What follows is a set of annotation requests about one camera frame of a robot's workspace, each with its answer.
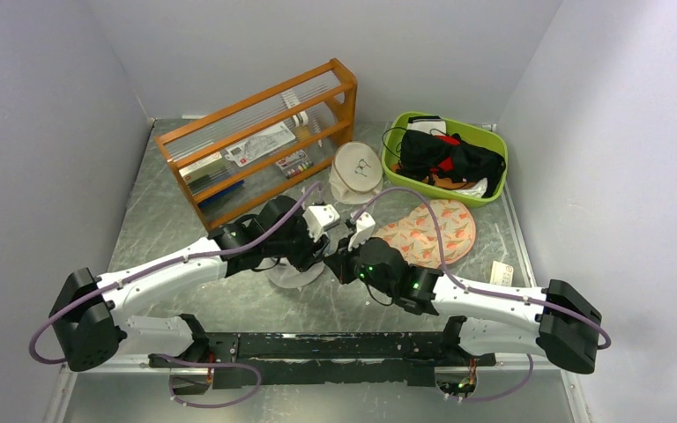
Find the white mesh laundry bag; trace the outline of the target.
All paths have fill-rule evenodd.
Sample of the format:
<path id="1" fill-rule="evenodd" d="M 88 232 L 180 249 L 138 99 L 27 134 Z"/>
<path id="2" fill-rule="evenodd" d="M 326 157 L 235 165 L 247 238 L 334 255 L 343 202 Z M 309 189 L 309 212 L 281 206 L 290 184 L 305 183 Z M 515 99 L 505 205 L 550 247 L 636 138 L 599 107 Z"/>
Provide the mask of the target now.
<path id="1" fill-rule="evenodd" d="M 277 287 L 298 289 L 315 281 L 324 271 L 324 263 L 315 263 L 306 271 L 298 271 L 288 260 L 282 259 L 265 271 L 265 276 Z"/>

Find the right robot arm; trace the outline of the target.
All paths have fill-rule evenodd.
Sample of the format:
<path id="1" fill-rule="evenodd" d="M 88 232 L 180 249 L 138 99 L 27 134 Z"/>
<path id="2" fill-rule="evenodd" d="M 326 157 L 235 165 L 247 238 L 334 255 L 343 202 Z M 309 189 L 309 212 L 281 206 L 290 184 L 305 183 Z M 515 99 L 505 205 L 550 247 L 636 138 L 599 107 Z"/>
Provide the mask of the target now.
<path id="1" fill-rule="evenodd" d="M 491 353 L 539 355 L 563 370 L 594 372 L 600 312 L 571 284 L 548 287 L 494 286 L 409 264 L 386 241 L 371 238 L 352 248 L 343 240 L 324 259 L 342 284 L 359 280 L 414 315 L 443 315 L 453 333 L 440 343 L 452 365 Z"/>

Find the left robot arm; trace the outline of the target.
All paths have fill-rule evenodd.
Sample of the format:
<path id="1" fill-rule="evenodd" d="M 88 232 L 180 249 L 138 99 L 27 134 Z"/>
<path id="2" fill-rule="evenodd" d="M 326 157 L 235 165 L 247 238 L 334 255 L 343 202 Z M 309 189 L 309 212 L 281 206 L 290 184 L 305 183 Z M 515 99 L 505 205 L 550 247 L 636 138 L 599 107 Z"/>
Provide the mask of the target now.
<path id="1" fill-rule="evenodd" d="M 329 204 L 305 207 L 278 196 L 259 213 L 242 215 L 149 263 L 98 276 L 87 268 L 74 271 L 48 319 L 63 351 L 59 363 L 83 372 L 116 355 L 165 354 L 189 367 L 201 364 L 209 342 L 194 316 L 153 318 L 140 311 L 183 288 L 242 271 L 268 271 L 282 264 L 311 271 L 330 245 L 329 227 L 339 220 Z"/>

